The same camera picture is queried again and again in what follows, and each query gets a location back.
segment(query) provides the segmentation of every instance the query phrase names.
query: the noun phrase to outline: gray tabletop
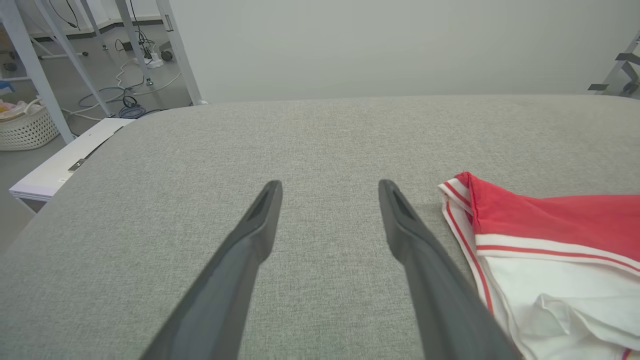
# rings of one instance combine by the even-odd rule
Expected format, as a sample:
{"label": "gray tabletop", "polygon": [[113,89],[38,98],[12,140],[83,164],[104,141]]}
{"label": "gray tabletop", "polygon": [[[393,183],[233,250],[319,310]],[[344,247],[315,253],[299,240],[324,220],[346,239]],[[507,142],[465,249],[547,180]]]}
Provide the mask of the gray tabletop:
{"label": "gray tabletop", "polygon": [[163,111],[106,142],[0,259],[0,357],[137,357],[262,186],[282,180],[241,357],[423,356],[379,179],[471,281],[437,184],[640,192],[640,101],[391,97]]}

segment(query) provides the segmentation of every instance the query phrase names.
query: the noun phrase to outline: folded shirt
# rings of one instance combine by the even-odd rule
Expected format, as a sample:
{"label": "folded shirt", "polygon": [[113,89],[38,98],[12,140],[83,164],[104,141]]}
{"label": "folded shirt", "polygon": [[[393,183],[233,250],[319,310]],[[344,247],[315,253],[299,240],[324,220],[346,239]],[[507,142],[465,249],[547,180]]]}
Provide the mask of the folded shirt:
{"label": "folded shirt", "polygon": [[526,358],[640,350],[640,195],[535,199],[468,172],[439,189],[481,300]]}

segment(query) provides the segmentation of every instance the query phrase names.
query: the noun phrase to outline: plastic basket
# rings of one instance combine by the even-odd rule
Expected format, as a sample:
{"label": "plastic basket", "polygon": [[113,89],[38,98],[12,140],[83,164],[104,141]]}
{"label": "plastic basket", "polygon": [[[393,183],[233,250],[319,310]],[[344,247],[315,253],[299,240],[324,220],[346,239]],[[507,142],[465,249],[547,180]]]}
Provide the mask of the plastic basket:
{"label": "plastic basket", "polygon": [[31,105],[41,101],[31,101],[21,116],[0,122],[0,151],[37,149],[55,138],[60,132],[51,121],[45,106],[27,115]]}

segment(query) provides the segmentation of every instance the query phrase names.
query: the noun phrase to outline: red and white cloth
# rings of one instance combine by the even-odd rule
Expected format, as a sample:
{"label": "red and white cloth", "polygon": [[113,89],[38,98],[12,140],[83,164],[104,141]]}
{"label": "red and white cloth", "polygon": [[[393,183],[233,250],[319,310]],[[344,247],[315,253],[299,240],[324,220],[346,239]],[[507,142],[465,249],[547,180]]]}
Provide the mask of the red and white cloth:
{"label": "red and white cloth", "polygon": [[442,212],[481,300],[528,359],[640,350],[640,195],[535,199],[463,172]]}

